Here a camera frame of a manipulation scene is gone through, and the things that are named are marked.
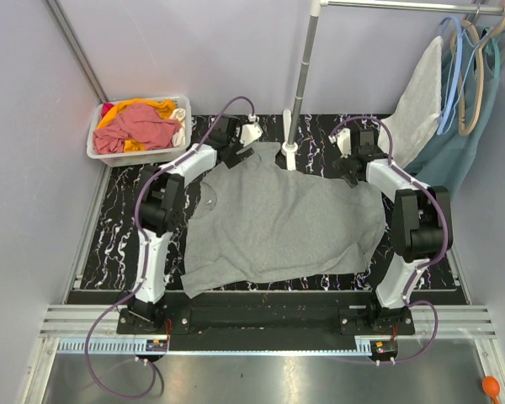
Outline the grey t shirt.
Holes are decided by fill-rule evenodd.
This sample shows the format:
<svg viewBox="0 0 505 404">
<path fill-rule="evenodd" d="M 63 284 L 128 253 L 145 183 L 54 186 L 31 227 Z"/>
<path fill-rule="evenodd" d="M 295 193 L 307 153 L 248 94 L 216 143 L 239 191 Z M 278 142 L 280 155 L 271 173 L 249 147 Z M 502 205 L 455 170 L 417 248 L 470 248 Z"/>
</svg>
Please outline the grey t shirt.
<svg viewBox="0 0 505 404">
<path fill-rule="evenodd" d="M 274 142 L 201 181 L 189 219 L 183 290 L 193 298 L 242 281 L 273 283 L 365 270 L 385 232 L 381 192 L 280 168 Z"/>
</svg>

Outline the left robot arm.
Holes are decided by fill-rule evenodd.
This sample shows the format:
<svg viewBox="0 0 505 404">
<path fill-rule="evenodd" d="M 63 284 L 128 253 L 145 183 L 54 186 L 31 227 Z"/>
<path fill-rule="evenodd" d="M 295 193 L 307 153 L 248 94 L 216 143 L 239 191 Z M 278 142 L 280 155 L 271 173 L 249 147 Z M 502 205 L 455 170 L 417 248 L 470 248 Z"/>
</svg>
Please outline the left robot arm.
<svg viewBox="0 0 505 404">
<path fill-rule="evenodd" d="M 139 254 L 133 295 L 127 301 L 131 314 L 148 322 L 162 317 L 168 244 L 180 220 L 185 188 L 219 162 L 232 168 L 250 157 L 249 145 L 262 133 L 254 114 L 244 120 L 223 114 L 182 156 L 142 174 L 134 211 Z"/>
</svg>

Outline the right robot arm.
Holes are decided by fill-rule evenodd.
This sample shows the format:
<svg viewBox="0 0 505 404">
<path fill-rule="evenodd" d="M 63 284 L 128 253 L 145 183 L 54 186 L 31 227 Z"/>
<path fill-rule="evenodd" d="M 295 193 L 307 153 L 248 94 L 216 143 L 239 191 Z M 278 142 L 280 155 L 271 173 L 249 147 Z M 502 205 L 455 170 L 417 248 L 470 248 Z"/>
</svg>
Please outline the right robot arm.
<svg viewBox="0 0 505 404">
<path fill-rule="evenodd" d="M 332 143 L 342 154 L 333 166 L 348 185 L 374 185 L 393 204 L 394 255 L 365 310 L 368 327 L 384 330 L 407 320 L 407 304 L 424 269 L 452 245 L 449 191 L 404 172 L 378 146 L 376 130 L 344 128 L 332 136 Z"/>
</svg>

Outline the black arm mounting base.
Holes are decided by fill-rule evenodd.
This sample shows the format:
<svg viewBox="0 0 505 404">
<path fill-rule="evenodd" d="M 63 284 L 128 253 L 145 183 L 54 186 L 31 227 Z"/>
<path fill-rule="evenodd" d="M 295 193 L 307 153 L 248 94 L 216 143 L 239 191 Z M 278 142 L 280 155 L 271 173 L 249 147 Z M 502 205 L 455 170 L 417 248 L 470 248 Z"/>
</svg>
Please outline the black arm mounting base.
<svg viewBox="0 0 505 404">
<path fill-rule="evenodd" d="M 169 332 L 173 353 L 281 354 L 348 352 L 358 337 L 405 337 L 416 329 L 407 308 L 385 314 L 367 291 L 226 291 L 193 299 L 171 291 L 149 321 L 123 308 L 117 332 Z"/>
</svg>

